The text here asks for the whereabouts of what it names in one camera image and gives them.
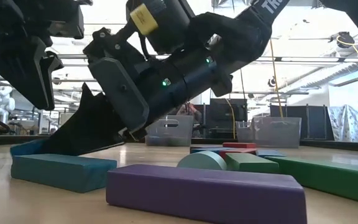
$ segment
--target desk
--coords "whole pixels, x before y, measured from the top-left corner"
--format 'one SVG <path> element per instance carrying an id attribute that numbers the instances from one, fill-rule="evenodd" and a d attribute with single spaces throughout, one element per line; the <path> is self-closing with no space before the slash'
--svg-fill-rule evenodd
<path id="1" fill-rule="evenodd" d="M 358 164 L 358 152 L 312 147 L 280 151 L 293 157 Z M 119 166 L 129 164 L 176 166 L 188 152 L 188 147 L 164 148 L 126 144 L 85 156 L 116 159 Z M 77 194 L 11 179 L 11 164 L 9 146 L 0 146 L 0 223 L 202 223 L 109 206 L 105 201 L 104 189 Z M 358 202 L 311 189 L 305 191 L 309 224 L 358 223 Z"/>

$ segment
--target clear plastic bin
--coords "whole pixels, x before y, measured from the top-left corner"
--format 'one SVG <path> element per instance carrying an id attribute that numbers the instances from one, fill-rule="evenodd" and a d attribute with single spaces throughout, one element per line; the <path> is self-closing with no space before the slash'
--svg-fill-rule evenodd
<path id="1" fill-rule="evenodd" d="M 252 118 L 254 143 L 258 147 L 298 148 L 301 118 Z"/>
<path id="2" fill-rule="evenodd" d="M 146 128 L 146 145 L 190 146 L 193 120 L 193 116 L 164 116 Z"/>
<path id="3" fill-rule="evenodd" d="M 236 121 L 236 133 L 239 142 L 254 142 L 254 133 L 246 121 Z"/>

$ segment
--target red block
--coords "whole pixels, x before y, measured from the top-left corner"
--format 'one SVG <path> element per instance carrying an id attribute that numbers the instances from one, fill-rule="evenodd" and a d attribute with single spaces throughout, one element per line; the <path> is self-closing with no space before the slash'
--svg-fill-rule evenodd
<path id="1" fill-rule="evenodd" d="M 223 147 L 256 149 L 256 144 L 255 143 L 244 143 L 244 142 L 225 142 L 225 143 L 223 143 Z"/>
<path id="2" fill-rule="evenodd" d="M 228 150 L 222 150 L 219 151 L 219 155 L 225 159 L 226 153 L 251 153 L 256 154 L 256 149 L 228 149 Z"/>

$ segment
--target yellow cable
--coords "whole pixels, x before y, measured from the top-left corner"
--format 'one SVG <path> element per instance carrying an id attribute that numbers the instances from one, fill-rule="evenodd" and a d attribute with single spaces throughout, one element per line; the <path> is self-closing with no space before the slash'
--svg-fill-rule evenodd
<path id="1" fill-rule="evenodd" d="M 233 139 L 236 139 L 236 118 L 234 117 L 234 110 L 233 110 L 233 107 L 231 106 L 229 100 L 227 98 L 225 98 L 225 100 L 231 109 L 231 114 L 232 114 L 232 118 L 233 118 Z"/>
<path id="2" fill-rule="evenodd" d="M 339 38 L 340 38 L 340 35 L 336 37 L 336 41 L 338 41 L 338 42 L 341 43 L 341 44 L 346 44 L 346 45 L 352 46 L 353 49 L 354 49 L 354 50 L 356 51 L 356 53 L 358 54 L 358 49 L 356 48 L 356 46 L 358 45 L 358 43 L 357 43 L 357 44 L 356 44 L 356 43 L 354 43 L 354 44 L 352 44 L 352 43 L 346 43 L 346 42 L 343 42 L 343 41 L 339 40 Z"/>
<path id="3" fill-rule="evenodd" d="M 274 80 L 275 80 L 275 83 L 276 83 L 276 88 L 275 88 L 275 91 L 277 93 L 277 98 L 278 98 L 278 107 L 280 108 L 280 116 L 281 118 L 283 118 L 283 108 L 281 107 L 281 100 L 280 100 L 280 94 L 278 94 L 278 84 L 277 84 L 277 73 L 276 73 L 276 64 L 275 64 L 275 61 L 274 61 L 274 51 L 273 51 L 273 42 L 272 40 L 270 39 L 270 49 L 272 51 L 272 62 L 273 62 L 273 71 L 274 71 Z"/>

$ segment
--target white humanoid robot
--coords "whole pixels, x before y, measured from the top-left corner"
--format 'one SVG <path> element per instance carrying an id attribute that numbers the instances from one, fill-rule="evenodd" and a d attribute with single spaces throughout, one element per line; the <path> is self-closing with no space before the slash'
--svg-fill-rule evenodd
<path id="1" fill-rule="evenodd" d="M 15 109 L 15 99 L 11 98 L 13 88 L 0 86 L 0 121 L 7 124 L 9 112 Z"/>

